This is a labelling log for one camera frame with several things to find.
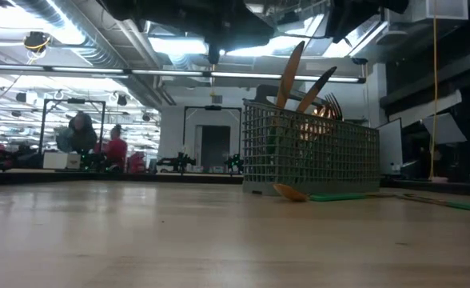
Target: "red shirt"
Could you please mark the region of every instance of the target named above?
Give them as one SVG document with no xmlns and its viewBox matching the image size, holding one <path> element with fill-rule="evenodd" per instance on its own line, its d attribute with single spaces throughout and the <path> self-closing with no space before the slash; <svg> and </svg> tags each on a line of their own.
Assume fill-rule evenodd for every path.
<svg viewBox="0 0 470 288">
<path fill-rule="evenodd" d="M 114 139 L 109 142 L 106 149 L 107 159 L 115 162 L 123 170 L 125 168 L 127 145 L 121 139 Z"/>
</svg>

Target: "wooden spatula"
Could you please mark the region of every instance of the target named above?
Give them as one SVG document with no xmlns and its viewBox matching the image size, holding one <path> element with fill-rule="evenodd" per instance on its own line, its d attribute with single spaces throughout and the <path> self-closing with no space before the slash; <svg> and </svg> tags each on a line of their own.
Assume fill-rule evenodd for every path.
<svg viewBox="0 0 470 288">
<path fill-rule="evenodd" d="M 317 97 L 319 92 L 321 92 L 322 88 L 325 86 L 325 83 L 333 76 L 334 72 L 337 70 L 337 67 L 334 66 L 331 69 L 325 71 L 320 78 L 313 84 L 313 86 L 309 89 L 308 93 L 306 93 L 305 97 L 302 99 L 301 103 L 296 109 L 296 112 L 304 113 L 306 109 L 312 104 L 313 100 Z"/>
<path fill-rule="evenodd" d="M 301 41 L 299 45 L 293 50 L 290 55 L 289 62 L 286 64 L 285 71 L 281 76 L 281 82 L 279 90 L 277 91 L 277 103 L 278 108 L 285 108 L 286 101 L 289 99 L 290 90 L 292 89 L 293 80 L 296 77 L 297 68 L 301 61 L 302 51 L 305 48 L 305 42 Z"/>
</svg>

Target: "wooden table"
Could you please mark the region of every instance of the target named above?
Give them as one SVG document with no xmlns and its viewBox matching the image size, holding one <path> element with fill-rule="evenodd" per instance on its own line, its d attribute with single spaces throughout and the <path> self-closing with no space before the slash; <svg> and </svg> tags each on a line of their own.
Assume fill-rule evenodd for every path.
<svg viewBox="0 0 470 288">
<path fill-rule="evenodd" d="M 0 287 L 468 288 L 470 211 L 223 185 L 0 186 Z"/>
</svg>

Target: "wire mesh basket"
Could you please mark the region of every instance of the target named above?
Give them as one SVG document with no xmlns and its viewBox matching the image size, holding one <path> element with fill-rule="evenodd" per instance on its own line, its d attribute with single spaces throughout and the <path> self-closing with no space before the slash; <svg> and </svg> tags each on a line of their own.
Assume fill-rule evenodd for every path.
<svg viewBox="0 0 470 288">
<path fill-rule="evenodd" d="M 277 195 L 379 189 L 379 133 L 347 122 L 244 101 L 244 192 Z"/>
</svg>

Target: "doorway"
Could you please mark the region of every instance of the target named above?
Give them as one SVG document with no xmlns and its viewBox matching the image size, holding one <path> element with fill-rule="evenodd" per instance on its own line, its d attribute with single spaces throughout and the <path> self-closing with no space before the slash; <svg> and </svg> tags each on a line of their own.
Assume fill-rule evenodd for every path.
<svg viewBox="0 0 470 288">
<path fill-rule="evenodd" d="M 229 154 L 229 126 L 203 126 L 201 136 L 201 165 L 205 171 L 210 167 L 225 166 Z"/>
</svg>

